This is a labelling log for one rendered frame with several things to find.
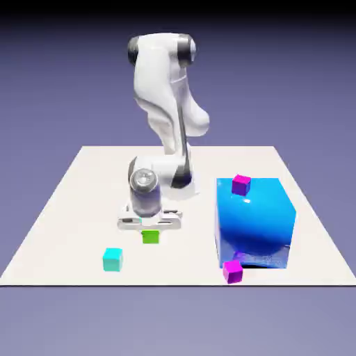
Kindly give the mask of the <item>large blue box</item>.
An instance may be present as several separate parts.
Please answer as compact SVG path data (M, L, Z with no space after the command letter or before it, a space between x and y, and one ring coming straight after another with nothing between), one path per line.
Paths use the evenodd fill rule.
M278 178L252 178L246 195L231 178L216 180L215 240L218 263L285 269L296 210Z

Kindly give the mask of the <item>small magenta cube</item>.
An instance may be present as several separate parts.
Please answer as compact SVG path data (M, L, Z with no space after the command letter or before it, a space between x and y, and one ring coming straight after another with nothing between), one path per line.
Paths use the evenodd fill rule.
M222 272L228 284L238 283L243 279L243 267L238 260L224 262Z
M236 175L232 180L232 193L246 196L250 190L251 178L243 175Z

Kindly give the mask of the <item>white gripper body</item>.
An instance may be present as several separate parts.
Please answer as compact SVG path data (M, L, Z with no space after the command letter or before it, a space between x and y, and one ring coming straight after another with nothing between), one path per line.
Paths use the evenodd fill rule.
M130 205L125 205L118 217L118 229L121 230L159 230L180 229L182 212L176 209L162 209L155 216L141 217Z

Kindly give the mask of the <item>small cyan cube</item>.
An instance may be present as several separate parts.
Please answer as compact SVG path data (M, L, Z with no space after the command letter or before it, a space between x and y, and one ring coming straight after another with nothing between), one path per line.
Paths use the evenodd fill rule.
M123 265L123 250L121 248L106 248L102 261L104 271L120 272Z

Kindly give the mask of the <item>small green cube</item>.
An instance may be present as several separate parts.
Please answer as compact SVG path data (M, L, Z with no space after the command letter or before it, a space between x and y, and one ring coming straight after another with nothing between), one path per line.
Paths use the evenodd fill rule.
M157 244L159 243L159 230L142 230L142 240L144 244Z

